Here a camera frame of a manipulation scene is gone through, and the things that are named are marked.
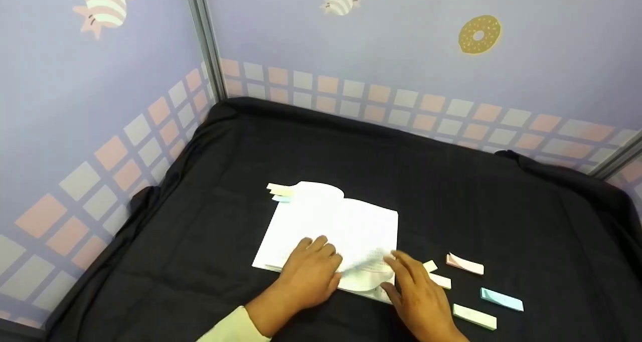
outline open book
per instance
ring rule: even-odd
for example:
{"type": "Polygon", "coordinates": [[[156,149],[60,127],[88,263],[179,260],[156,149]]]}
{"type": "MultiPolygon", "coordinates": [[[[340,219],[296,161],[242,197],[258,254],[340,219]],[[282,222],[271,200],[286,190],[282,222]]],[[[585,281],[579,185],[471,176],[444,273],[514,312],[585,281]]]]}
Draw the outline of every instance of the open book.
{"type": "Polygon", "coordinates": [[[328,237],[344,259],[339,289],[390,303],[379,287],[394,283],[383,256],[397,248],[397,212],[344,198],[331,185],[300,182],[289,203],[279,203],[252,266],[280,271],[304,237],[328,237]]]}

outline blue sticky note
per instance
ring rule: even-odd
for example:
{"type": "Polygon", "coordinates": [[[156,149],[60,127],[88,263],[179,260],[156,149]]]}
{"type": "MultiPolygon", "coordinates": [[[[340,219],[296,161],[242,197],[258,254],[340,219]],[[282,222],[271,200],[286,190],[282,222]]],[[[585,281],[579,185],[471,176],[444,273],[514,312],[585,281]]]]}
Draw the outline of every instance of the blue sticky note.
{"type": "Polygon", "coordinates": [[[282,197],[282,196],[273,196],[272,200],[275,200],[279,203],[289,203],[290,201],[292,201],[292,198],[282,197]]]}
{"type": "Polygon", "coordinates": [[[502,305],[507,308],[511,308],[514,310],[524,310],[524,304],[522,301],[519,299],[513,298],[511,296],[507,296],[506,294],[501,294],[499,292],[491,291],[490,289],[482,288],[481,291],[481,298],[492,302],[496,303],[498,305],[502,305]]]}

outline pink sticky note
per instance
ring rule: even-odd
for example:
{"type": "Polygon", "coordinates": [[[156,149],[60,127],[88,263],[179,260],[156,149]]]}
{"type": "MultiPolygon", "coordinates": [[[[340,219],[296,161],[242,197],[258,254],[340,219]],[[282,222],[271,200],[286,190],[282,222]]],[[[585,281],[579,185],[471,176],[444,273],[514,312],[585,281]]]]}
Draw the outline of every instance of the pink sticky note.
{"type": "Polygon", "coordinates": [[[470,262],[470,260],[459,258],[452,253],[449,253],[448,255],[445,256],[445,263],[449,266],[461,268],[464,271],[472,272],[479,275],[484,274],[483,264],[470,262]]]}

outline donut illustration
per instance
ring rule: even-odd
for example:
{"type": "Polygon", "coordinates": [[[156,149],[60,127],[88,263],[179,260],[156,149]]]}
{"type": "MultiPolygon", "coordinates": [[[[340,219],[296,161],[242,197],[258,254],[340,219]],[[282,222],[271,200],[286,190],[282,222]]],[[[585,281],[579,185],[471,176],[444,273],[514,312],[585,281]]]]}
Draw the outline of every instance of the donut illustration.
{"type": "Polygon", "coordinates": [[[466,54],[481,54],[495,45],[501,33],[502,25],[495,16],[477,16],[459,31],[459,47],[466,54]]]}

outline left hand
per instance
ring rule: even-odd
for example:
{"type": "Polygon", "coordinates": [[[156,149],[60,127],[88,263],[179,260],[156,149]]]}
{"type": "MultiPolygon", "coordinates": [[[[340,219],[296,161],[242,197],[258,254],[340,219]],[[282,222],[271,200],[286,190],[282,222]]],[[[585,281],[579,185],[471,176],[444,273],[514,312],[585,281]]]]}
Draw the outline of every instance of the left hand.
{"type": "Polygon", "coordinates": [[[323,303],[337,290],[343,258],[324,235],[303,238],[283,266],[279,278],[245,306],[256,329],[272,337],[299,311],[323,303]]]}

